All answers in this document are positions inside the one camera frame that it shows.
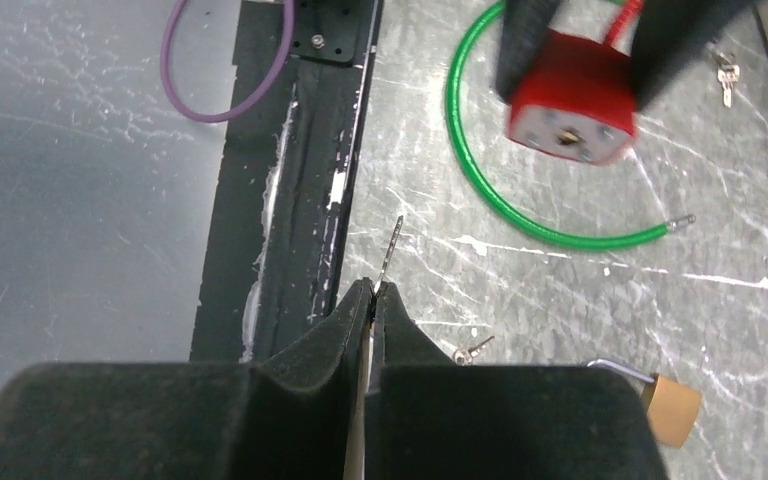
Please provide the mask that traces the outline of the brass padlock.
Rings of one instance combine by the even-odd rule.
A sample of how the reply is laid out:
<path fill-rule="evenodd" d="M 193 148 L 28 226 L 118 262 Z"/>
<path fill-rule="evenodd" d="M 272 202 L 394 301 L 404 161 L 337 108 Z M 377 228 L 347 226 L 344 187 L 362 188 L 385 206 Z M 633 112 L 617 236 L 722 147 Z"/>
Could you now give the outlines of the brass padlock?
<path fill-rule="evenodd" d="M 607 358 L 585 363 L 644 383 L 641 400 L 650 429 L 657 441 L 672 448 L 684 446 L 692 433 L 702 404 L 702 393 L 657 373 L 643 373 Z"/>

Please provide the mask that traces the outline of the green cable lock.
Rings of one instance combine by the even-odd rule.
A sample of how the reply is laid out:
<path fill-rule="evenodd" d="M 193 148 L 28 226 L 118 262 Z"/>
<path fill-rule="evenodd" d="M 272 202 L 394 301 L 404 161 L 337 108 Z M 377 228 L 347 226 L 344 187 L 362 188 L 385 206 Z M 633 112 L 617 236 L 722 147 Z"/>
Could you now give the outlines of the green cable lock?
<path fill-rule="evenodd" d="M 467 180 L 481 198 L 504 220 L 527 236 L 546 244 L 579 251 L 605 252 L 628 249 L 654 242 L 694 224 L 697 217 L 693 214 L 687 214 L 627 235 L 612 237 L 577 236 L 553 230 L 537 223 L 518 211 L 495 190 L 481 172 L 466 138 L 461 117 L 461 83 L 466 61 L 477 40 L 502 15 L 503 11 L 503 3 L 501 1 L 495 2 L 484 10 L 466 30 L 455 49 L 445 86 L 444 110 L 450 143 Z"/>

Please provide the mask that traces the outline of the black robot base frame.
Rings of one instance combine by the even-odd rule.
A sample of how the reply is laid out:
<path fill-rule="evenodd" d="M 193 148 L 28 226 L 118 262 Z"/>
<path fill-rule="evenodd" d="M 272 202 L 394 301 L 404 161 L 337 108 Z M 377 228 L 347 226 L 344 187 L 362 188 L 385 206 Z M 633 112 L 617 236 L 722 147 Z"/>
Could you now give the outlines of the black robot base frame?
<path fill-rule="evenodd" d="M 189 358 L 265 359 L 338 297 L 383 3 L 296 5 L 271 88 L 227 125 Z"/>

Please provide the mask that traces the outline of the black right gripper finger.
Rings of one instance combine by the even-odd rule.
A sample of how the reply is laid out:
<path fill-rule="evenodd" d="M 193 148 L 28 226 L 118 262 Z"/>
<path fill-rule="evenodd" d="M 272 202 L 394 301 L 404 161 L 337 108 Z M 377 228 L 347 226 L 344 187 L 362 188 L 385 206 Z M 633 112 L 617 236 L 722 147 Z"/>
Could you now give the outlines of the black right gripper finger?
<path fill-rule="evenodd" d="M 718 37 L 750 0 L 648 0 L 630 50 L 630 85 L 645 109 Z"/>
<path fill-rule="evenodd" d="M 506 0 L 495 64 L 494 88 L 503 102 L 511 98 L 545 40 L 561 0 Z"/>

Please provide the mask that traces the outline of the red cable padlock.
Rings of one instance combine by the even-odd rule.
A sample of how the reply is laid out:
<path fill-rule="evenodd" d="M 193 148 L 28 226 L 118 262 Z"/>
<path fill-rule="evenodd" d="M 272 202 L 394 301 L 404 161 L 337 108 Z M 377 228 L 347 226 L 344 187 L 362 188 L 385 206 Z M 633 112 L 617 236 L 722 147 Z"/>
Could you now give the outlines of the red cable padlock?
<path fill-rule="evenodd" d="M 630 58 L 616 42 L 642 7 L 640 1 L 624 2 L 602 39 L 593 40 L 554 29 L 554 1 L 510 3 L 503 32 L 520 31 L 529 44 L 526 62 L 499 89 L 509 107 L 508 139 L 591 166 L 617 160 L 635 138 L 637 104 Z M 515 27 L 516 16 L 530 24 Z"/>

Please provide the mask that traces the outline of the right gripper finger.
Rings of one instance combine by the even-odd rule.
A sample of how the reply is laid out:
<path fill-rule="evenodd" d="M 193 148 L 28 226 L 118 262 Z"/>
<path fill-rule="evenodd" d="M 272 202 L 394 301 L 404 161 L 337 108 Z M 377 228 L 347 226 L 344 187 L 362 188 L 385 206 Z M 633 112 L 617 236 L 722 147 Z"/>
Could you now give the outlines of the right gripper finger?
<path fill-rule="evenodd" d="M 264 361 L 41 363 L 0 392 L 0 479 L 340 479 L 372 283 Z"/>
<path fill-rule="evenodd" d="M 369 479 L 664 479 L 637 393 L 581 365 L 460 366 L 396 285 L 374 309 L 365 412 Z"/>

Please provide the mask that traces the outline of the bunch of small keys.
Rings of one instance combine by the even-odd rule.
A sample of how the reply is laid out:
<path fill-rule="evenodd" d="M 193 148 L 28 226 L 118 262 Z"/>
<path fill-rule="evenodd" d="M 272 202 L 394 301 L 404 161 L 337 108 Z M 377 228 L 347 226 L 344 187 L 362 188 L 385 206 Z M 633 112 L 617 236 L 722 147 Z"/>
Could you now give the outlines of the bunch of small keys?
<path fill-rule="evenodd" d="M 716 80 L 722 89 L 722 102 L 726 108 L 733 107 L 736 85 L 740 80 L 741 68 L 734 53 L 712 46 L 711 56 L 716 66 Z"/>

